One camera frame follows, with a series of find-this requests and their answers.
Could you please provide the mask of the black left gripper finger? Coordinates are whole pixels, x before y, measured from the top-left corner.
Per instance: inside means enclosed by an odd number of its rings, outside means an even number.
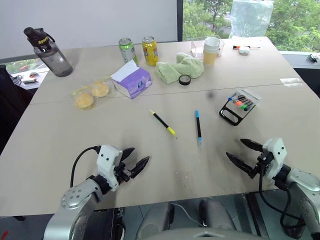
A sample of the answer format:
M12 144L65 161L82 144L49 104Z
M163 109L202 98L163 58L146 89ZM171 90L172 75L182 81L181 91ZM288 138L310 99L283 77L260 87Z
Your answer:
M133 169L130 170L130 178L134 179L147 165L147 163L149 162L150 157L146 156L143 159L141 159Z
M120 161L124 161L126 158L128 158L130 156L130 154L135 150L134 147L129 147L129 148L126 148L122 151L122 155L121 155L121 159Z

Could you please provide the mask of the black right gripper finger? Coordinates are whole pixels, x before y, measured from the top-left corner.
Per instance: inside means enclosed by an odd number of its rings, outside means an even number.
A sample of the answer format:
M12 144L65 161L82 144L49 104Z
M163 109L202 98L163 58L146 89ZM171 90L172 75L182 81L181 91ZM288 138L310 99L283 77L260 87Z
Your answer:
M226 152L226 155L236 167L247 173L251 179L257 175L257 170L247 165L240 157L229 152Z
M251 140L251 139L247 139L247 138L241 138L240 141L248 148L254 150L254 151L258 151L258 152L262 152L263 151L263 145Z

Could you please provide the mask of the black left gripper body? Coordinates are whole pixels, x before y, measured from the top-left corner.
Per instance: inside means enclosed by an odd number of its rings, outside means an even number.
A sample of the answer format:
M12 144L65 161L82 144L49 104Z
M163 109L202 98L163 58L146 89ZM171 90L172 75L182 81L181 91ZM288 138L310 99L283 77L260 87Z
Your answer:
M132 173L126 168L126 164L123 161L120 161L114 168L114 175L118 185L121 185L123 182L127 183L131 179Z

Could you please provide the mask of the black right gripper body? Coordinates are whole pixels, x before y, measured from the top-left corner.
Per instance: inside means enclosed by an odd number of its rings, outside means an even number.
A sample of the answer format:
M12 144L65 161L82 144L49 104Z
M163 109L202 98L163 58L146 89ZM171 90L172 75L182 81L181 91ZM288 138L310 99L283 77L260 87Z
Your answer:
M260 174L261 176L264 176L273 159L274 159L274 155L271 151L261 153L257 157L257 165L256 165L257 173Z

